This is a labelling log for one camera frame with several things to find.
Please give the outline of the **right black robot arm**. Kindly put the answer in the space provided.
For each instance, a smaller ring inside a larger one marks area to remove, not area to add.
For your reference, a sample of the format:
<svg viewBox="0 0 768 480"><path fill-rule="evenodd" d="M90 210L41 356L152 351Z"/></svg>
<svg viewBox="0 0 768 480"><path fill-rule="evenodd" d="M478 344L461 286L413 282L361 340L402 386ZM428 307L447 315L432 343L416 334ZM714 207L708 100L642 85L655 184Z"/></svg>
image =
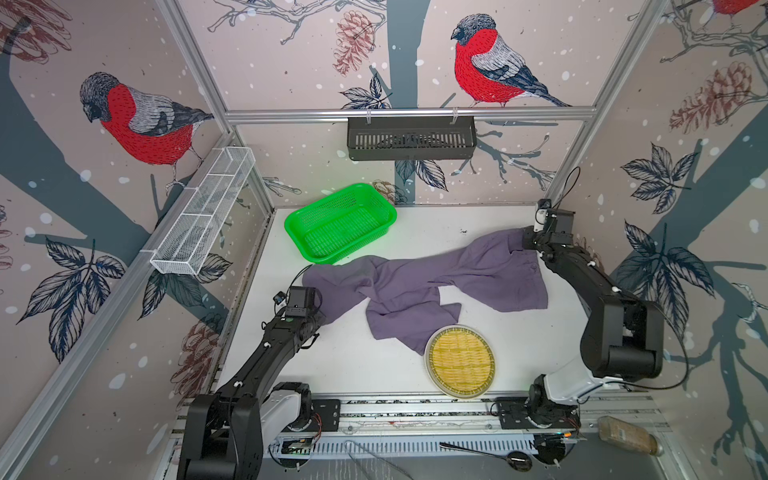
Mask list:
<svg viewBox="0 0 768 480"><path fill-rule="evenodd" d="M662 370L665 315L660 307L616 286L573 243L574 213L541 208L536 224L524 230L524 248L575 291L587 316L579 356L538 376L526 402L529 417L551 423L554 415L606 384L655 378Z"/></svg>

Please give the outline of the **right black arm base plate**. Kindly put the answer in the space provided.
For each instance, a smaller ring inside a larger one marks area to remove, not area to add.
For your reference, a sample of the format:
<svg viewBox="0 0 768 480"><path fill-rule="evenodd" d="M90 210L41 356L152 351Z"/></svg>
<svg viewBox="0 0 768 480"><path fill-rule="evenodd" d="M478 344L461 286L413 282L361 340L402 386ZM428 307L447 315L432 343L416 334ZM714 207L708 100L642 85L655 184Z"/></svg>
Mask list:
<svg viewBox="0 0 768 480"><path fill-rule="evenodd" d="M579 429L579 410L574 405L561 405L548 400L533 404L528 398L499 397L489 413L498 418L503 430Z"/></svg>

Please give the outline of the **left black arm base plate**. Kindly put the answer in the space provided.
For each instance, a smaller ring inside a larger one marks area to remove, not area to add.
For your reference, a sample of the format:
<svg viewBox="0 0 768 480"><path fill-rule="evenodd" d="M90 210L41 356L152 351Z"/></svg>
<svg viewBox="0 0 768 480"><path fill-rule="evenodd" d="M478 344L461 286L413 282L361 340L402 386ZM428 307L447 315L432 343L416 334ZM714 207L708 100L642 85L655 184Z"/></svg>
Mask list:
<svg viewBox="0 0 768 480"><path fill-rule="evenodd" d="M339 399L317 399L312 401L312 412L306 419L299 419L283 429L285 433L337 432L341 417Z"/></svg>

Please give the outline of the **round yellow woven tray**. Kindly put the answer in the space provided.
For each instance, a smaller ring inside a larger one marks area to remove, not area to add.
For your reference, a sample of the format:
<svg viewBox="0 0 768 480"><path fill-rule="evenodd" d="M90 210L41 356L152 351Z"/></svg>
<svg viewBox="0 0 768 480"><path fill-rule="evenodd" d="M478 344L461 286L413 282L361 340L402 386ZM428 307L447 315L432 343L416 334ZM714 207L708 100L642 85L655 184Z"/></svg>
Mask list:
<svg viewBox="0 0 768 480"><path fill-rule="evenodd" d="M426 345L424 359L432 382L458 399L485 394L496 373L495 356L487 340L463 325L436 331Z"/></svg>

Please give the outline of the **horizontal aluminium frame bar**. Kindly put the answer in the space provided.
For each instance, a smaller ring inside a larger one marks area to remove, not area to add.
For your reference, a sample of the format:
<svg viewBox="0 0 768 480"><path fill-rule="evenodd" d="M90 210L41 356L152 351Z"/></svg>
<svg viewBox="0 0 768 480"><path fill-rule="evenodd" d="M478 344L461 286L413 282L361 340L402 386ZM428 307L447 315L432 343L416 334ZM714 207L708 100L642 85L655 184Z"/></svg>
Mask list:
<svg viewBox="0 0 768 480"><path fill-rule="evenodd" d="M363 110L242 110L228 111L224 118L231 125L338 123L350 118L437 118L474 117L481 121L587 121L597 109L577 107L505 107L505 108L424 108L424 109L363 109Z"/></svg>

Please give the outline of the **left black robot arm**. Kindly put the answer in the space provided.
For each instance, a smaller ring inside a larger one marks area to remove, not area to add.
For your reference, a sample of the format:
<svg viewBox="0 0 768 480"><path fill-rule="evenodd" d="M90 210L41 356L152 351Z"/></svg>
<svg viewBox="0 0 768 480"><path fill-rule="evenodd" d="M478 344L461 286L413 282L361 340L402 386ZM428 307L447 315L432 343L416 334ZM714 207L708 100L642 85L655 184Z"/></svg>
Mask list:
<svg viewBox="0 0 768 480"><path fill-rule="evenodd" d="M190 404L179 479L256 479L268 445L286 428L302 430L314 420L309 385L279 383L277 377L317 339L325 323L322 296L316 288L299 286L289 288L285 300L240 370Z"/></svg>

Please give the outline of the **brown bottle lying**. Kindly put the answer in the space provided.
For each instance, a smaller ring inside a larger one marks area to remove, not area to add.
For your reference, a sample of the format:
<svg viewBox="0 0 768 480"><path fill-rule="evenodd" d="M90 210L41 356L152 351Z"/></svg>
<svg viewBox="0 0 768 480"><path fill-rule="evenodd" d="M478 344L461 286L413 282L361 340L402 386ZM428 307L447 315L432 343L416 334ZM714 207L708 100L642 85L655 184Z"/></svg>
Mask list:
<svg viewBox="0 0 768 480"><path fill-rule="evenodd" d="M646 429L612 416L598 419L601 441L622 450L650 456L661 456L664 451L657 438Z"/></svg>

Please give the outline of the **black hanging wall basket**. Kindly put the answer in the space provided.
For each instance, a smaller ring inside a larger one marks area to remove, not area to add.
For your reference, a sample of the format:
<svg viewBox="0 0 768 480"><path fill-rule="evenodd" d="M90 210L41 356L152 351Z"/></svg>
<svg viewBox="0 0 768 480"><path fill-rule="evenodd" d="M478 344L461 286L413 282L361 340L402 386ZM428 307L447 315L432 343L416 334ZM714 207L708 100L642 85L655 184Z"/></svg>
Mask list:
<svg viewBox="0 0 768 480"><path fill-rule="evenodd" d="M350 118L347 150L354 161L469 159L477 147L471 116Z"/></svg>

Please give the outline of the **aluminium mounting rail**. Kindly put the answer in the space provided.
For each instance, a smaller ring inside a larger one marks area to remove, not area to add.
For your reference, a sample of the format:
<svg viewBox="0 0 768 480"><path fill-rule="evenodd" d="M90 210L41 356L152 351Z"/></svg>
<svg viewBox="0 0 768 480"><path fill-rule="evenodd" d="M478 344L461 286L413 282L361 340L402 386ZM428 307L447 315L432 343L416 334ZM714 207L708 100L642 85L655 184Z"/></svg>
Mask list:
<svg viewBox="0 0 768 480"><path fill-rule="evenodd" d="M342 396L337 432L281 432L264 453L266 464L290 469L309 461L435 458L469 455L441 449L440 442L505 455L527 453L545 465L562 462L570 450L598 431L598 419L612 416L662 438L671 428L648 394L598 394L579 410L579 429L503 430L489 413L493 398L447 396Z"/></svg>

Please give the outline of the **purple trousers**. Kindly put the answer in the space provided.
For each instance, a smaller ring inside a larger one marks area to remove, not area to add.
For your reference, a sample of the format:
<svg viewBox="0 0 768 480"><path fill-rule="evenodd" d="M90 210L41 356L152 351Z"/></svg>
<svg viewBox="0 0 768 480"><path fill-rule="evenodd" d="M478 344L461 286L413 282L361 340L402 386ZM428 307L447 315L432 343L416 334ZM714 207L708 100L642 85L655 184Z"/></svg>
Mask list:
<svg viewBox="0 0 768 480"><path fill-rule="evenodd" d="M462 305L443 304L441 287L456 287L502 313L548 307L538 255L523 248L521 229L493 232L430 257L363 256L344 265L314 265L302 283L319 290L329 323L367 301L373 338L396 339L419 355L436 331L459 321Z"/></svg>

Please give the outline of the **black spoon tool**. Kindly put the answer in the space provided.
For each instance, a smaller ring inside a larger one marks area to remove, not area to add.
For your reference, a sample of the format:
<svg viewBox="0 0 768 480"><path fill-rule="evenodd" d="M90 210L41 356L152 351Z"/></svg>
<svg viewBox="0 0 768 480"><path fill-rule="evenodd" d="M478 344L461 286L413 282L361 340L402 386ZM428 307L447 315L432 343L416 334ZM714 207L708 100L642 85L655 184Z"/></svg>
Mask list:
<svg viewBox="0 0 768 480"><path fill-rule="evenodd" d="M531 457L527 453L518 451L518 450L513 450L505 455L501 455L501 454L485 452L477 449L467 448L467 447L463 447L463 446L459 446L459 445L455 445L447 442L440 442L439 447L441 449L455 451L455 452L470 453L470 454L476 454L484 457L500 459L500 460L503 460L513 470L518 472L529 472L533 466L533 461Z"/></svg>

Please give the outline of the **green plastic basket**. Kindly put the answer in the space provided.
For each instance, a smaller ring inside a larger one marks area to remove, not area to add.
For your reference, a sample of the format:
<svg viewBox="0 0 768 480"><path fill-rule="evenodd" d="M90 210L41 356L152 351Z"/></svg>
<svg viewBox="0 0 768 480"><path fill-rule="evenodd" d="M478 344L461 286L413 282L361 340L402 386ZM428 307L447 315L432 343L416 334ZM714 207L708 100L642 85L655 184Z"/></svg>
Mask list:
<svg viewBox="0 0 768 480"><path fill-rule="evenodd" d="M384 196L358 183L289 214L284 229L305 260L333 264L384 236L396 220Z"/></svg>

